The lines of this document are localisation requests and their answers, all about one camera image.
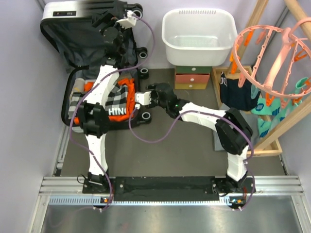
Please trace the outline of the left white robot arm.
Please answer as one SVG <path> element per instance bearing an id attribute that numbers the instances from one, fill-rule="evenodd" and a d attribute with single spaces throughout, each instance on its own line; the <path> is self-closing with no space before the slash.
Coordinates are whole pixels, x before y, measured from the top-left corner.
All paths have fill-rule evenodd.
<path id="1" fill-rule="evenodd" d="M 106 192 L 111 182 L 107 174 L 105 137 L 110 128 L 110 119 L 105 110 L 108 95 L 120 73 L 125 71 L 126 46 L 123 31 L 135 26 L 138 16 L 128 11 L 123 18 L 116 18 L 112 26 L 103 30 L 104 57 L 94 86 L 78 102 L 74 116 L 87 140 L 90 165 L 85 185 L 93 185 L 99 192 Z"/>

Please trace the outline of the white plastic basin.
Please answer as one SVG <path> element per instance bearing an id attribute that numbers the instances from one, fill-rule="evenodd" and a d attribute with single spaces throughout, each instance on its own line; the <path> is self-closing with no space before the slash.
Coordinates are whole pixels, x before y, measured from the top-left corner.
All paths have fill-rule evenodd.
<path id="1" fill-rule="evenodd" d="M 237 37 L 234 17 L 215 8 L 179 8 L 162 20 L 166 57 L 174 66 L 222 65 Z"/>

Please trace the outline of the black and white suitcase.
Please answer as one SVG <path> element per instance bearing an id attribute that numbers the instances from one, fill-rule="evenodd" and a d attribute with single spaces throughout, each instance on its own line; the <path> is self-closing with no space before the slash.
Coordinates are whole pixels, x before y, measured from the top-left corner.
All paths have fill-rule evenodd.
<path id="1" fill-rule="evenodd" d="M 127 11 L 143 16 L 143 7 L 139 3 L 130 4 L 121 0 L 73 0 L 49 2 L 45 5 L 40 29 L 45 38 L 59 52 L 67 64 L 69 78 L 64 94 L 61 119 L 65 125 L 68 119 L 69 93 L 75 79 L 86 81 L 98 77 L 104 57 L 104 43 L 99 31 L 92 27 L 91 19 L 95 13 L 110 12 L 117 18 L 123 18 Z M 149 77 L 148 72 L 137 68 L 138 60 L 147 58 L 148 50 L 138 48 L 132 29 L 123 31 L 126 54 L 123 61 L 124 71 L 135 80 L 135 89 L 140 91 L 140 82 Z"/>

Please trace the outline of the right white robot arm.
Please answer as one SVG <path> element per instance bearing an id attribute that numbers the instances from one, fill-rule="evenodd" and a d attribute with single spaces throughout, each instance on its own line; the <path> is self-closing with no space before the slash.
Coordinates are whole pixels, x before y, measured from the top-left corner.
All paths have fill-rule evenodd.
<path id="1" fill-rule="evenodd" d="M 195 123 L 216 132 L 228 158 L 225 180 L 216 183 L 216 190 L 220 193 L 240 191 L 247 178 L 247 152 L 253 151 L 253 131 L 240 111 L 235 108 L 215 110 L 180 99 L 167 83 L 149 84 L 146 89 L 150 95 L 149 108 L 159 106 L 175 120 Z"/>

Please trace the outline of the black white plaid shirt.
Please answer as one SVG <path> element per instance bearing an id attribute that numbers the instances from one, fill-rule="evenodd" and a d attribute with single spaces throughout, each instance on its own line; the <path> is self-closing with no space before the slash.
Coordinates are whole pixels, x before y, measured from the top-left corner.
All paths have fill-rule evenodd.
<path id="1" fill-rule="evenodd" d="M 112 119 L 112 117 L 124 116 L 127 113 L 127 97 L 128 97 L 128 86 L 116 84 L 112 91 L 108 95 L 108 99 L 105 104 L 105 110 L 108 113 L 111 121 L 117 121 Z M 73 93 L 71 97 L 71 102 L 68 111 L 68 118 L 71 119 L 73 112 L 76 108 L 79 100 L 85 95 L 85 93 Z"/>

